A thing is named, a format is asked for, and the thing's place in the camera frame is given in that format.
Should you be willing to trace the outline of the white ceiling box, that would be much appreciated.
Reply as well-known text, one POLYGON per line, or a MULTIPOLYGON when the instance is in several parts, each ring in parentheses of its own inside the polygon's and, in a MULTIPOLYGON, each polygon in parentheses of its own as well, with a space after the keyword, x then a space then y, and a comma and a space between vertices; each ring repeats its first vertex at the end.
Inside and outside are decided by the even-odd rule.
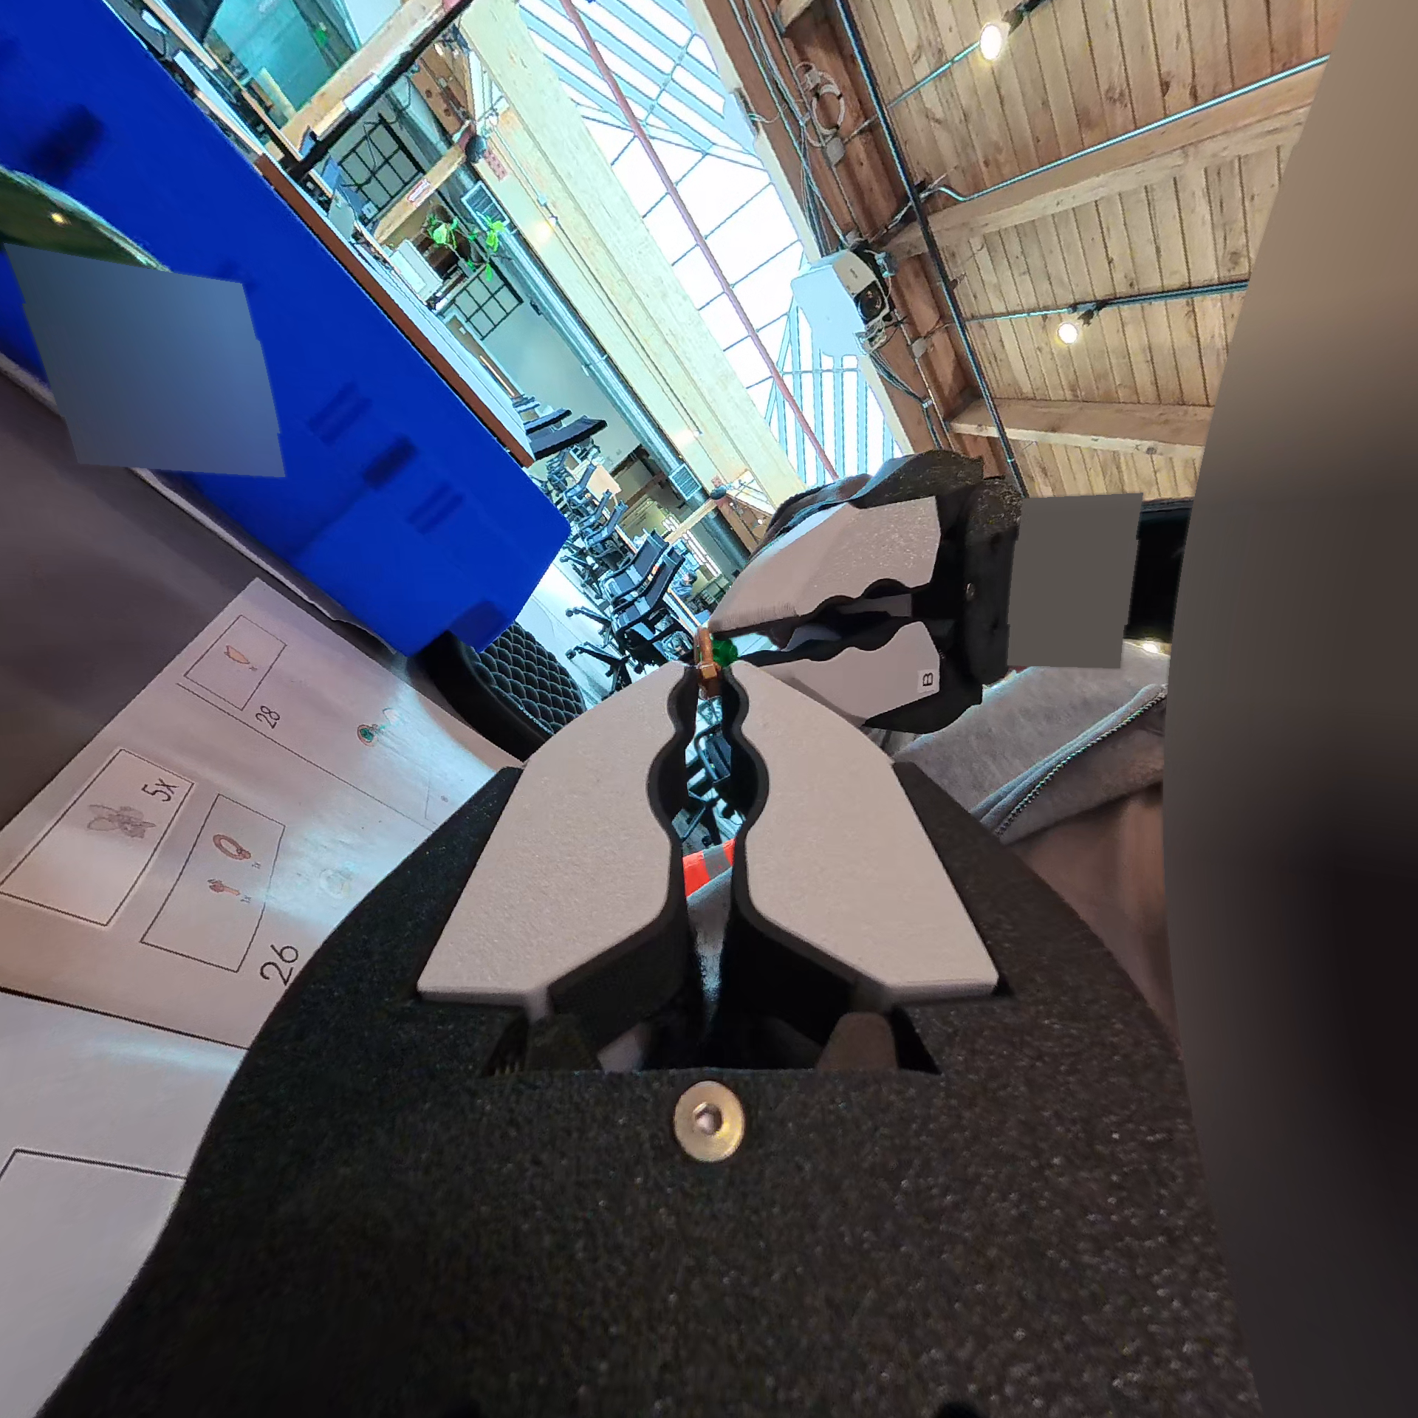
POLYGON ((791 281, 791 296, 806 317, 814 350, 835 359, 877 350, 896 327, 888 277, 867 244, 802 267, 791 281))

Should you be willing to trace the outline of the white instruction sheet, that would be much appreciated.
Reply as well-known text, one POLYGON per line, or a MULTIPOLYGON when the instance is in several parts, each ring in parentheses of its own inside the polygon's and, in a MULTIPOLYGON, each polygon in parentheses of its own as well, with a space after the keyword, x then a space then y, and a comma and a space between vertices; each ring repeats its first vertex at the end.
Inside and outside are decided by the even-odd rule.
POLYGON ((2 1414, 36 1414, 132 1286, 240 1061, 2 996, 2 1414))
POLYGON ((4 827, 2 986, 248 1047, 363 896, 514 764, 254 581, 4 827))

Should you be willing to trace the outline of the dark green round object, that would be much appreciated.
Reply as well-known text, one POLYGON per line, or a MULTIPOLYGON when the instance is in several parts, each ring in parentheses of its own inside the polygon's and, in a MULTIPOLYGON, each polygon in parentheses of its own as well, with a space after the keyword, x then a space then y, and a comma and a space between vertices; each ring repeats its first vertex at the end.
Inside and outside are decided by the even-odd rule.
POLYGON ((2 168, 2 244, 164 269, 76 199, 9 168, 2 168))

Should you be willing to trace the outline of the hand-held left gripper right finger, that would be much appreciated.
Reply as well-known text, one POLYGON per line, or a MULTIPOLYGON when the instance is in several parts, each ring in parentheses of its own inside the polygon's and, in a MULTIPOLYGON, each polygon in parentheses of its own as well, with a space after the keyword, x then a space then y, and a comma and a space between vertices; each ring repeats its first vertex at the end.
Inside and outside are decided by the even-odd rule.
POLYGON ((735 745, 766 793, 735 867, 743 913, 856 1007, 986 997, 999 975, 892 760, 760 667, 732 667, 735 745))

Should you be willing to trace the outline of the large blue plastic bin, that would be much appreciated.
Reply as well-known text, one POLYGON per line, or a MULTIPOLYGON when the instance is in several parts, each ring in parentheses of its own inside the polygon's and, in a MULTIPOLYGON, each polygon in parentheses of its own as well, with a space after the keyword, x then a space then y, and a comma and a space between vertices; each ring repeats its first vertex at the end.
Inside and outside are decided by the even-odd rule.
POLYGON ((2 157, 176 273, 244 287, 284 476, 187 483, 391 648, 487 648, 569 525, 105 4, 4 4, 2 157))

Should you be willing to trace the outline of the row of black office chairs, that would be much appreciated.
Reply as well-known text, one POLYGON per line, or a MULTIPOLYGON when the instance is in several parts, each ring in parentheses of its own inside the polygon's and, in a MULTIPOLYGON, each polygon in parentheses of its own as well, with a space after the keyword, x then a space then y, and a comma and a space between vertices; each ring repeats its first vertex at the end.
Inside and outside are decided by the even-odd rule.
POLYGON ((579 581, 584 604, 565 613, 594 627, 565 657, 598 663, 611 690, 690 657, 728 587, 728 564, 699 527, 713 506, 678 520, 651 497, 651 480, 623 491, 596 443, 602 420, 533 399, 514 407, 537 459, 533 478, 569 524, 560 564, 579 581))

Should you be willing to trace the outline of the grey-brown desk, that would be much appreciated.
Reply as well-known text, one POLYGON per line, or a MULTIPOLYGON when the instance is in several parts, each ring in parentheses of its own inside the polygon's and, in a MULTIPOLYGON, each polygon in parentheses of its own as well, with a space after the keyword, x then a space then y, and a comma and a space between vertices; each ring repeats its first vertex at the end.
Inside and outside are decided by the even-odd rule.
MULTIPOLYGON (((59 418, 4 386, 4 827, 254 581, 416 688, 135 474, 80 468, 59 418)), ((351 911, 424 959, 479 833, 441 824, 351 911)))

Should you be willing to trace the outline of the green hanging plant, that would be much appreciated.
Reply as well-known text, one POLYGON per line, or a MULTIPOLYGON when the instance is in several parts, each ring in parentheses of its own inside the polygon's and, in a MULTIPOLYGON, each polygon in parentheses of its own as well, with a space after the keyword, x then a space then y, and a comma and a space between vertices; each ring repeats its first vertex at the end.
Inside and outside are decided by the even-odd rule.
POLYGON ((437 248, 449 252, 464 273, 481 279, 491 277, 491 264, 506 231, 506 220, 481 214, 474 214, 468 223, 430 212, 424 225, 424 235, 437 248))

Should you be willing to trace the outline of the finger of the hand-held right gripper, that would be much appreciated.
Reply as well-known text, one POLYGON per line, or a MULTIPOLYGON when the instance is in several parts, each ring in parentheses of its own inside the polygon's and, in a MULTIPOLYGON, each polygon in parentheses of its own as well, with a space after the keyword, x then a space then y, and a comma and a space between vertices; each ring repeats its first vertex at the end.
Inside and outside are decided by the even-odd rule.
POLYGON ((930 699, 944 688, 942 653, 917 619, 848 617, 797 629, 764 650, 762 671, 854 726, 930 699))
POLYGON ((718 604, 720 627, 799 623, 871 585, 907 590, 930 581, 942 541, 936 499, 835 504, 766 545, 718 604))

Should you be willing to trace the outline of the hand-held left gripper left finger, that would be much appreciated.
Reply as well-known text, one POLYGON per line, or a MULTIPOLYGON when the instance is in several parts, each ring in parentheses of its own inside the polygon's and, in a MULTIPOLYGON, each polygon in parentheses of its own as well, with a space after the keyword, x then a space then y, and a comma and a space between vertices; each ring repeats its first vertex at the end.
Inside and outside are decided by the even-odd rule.
POLYGON ((422 969, 420 996, 579 1022, 661 1011, 690 971, 672 818, 693 726, 695 673, 665 665, 529 757, 422 969))

